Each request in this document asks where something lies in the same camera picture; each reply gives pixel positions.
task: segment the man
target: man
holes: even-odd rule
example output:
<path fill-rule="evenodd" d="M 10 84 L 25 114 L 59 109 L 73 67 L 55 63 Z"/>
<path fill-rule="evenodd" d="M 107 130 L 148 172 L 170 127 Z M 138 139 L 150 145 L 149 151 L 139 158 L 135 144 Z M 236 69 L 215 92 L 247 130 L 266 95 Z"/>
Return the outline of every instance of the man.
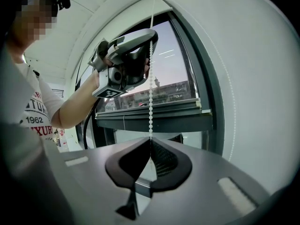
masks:
<path fill-rule="evenodd" d="M 6 37 L 6 47 L 35 92 L 25 108 L 20 124 L 36 131 L 42 138 L 52 140 L 53 129 L 71 128 L 86 118 L 97 98 L 92 92 L 99 87 L 99 73 L 94 71 L 78 90 L 67 100 L 59 98 L 38 73 L 23 61 L 25 50 L 56 19 L 56 0 L 30 0 L 16 16 Z M 111 66 L 108 59 L 104 63 Z"/>

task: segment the black cable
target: black cable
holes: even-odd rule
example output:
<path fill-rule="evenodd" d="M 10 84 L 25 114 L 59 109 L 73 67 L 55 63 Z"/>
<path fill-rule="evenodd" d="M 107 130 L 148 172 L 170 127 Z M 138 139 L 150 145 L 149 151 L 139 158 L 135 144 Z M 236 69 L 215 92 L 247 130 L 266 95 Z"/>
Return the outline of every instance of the black cable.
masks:
<path fill-rule="evenodd" d="M 101 98 L 98 98 L 98 100 L 94 103 L 92 109 L 90 110 L 90 113 L 89 115 L 87 116 L 85 122 L 84 122 L 84 126 L 83 126 L 83 144 L 84 144 L 84 149 L 88 149 L 88 144 L 86 143 L 86 129 L 88 127 L 88 123 L 89 123 L 89 120 L 90 120 L 90 117 L 92 115 L 92 113 L 95 111 L 99 101 L 100 101 Z"/>

